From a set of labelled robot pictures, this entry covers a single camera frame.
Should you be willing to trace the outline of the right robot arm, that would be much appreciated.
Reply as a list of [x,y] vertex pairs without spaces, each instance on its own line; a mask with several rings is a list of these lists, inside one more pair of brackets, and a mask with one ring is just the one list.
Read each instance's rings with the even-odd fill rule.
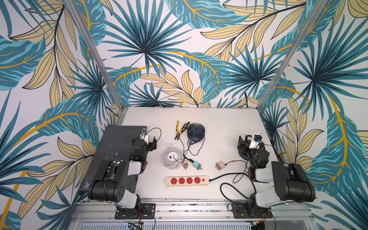
[[250,164],[247,176],[254,186],[256,182],[270,184],[265,191],[254,192],[244,202],[232,204],[234,217],[266,218],[272,207],[287,203],[309,203],[316,192],[301,165],[269,162],[270,153],[265,149],[260,135],[239,137],[239,155]]

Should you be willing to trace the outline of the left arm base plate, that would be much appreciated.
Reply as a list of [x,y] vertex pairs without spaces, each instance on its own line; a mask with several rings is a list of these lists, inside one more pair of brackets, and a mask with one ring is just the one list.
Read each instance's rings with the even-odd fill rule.
[[156,204],[143,203],[137,204],[133,209],[117,207],[115,219],[117,220],[135,220],[135,219],[154,219]]

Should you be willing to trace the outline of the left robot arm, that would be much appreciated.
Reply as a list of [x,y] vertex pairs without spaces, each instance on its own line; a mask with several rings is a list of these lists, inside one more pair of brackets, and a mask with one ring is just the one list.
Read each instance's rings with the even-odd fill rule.
[[133,154],[129,160],[102,161],[90,183],[88,198],[111,203],[118,209],[140,210],[139,195],[128,187],[136,186],[138,175],[146,169],[148,153],[157,149],[157,141],[153,138],[149,142],[148,135],[144,135],[132,141]]

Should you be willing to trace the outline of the small pink plug adapter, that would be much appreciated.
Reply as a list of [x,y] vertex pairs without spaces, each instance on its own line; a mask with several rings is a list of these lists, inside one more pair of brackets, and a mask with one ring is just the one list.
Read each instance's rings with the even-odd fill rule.
[[186,170],[188,168],[188,159],[184,159],[183,168]]

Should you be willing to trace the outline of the beige red power strip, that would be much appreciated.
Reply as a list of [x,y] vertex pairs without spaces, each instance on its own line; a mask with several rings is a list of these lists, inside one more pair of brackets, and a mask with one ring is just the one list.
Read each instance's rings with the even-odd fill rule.
[[165,179],[167,187],[183,187],[183,186],[207,186],[209,185],[208,176],[178,176],[167,177]]

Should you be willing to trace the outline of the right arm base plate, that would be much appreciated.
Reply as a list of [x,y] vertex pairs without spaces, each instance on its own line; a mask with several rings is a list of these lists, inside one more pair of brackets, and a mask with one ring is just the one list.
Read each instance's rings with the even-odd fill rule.
[[247,209],[245,205],[231,203],[231,211],[235,219],[271,219],[272,213],[266,208],[254,206]]

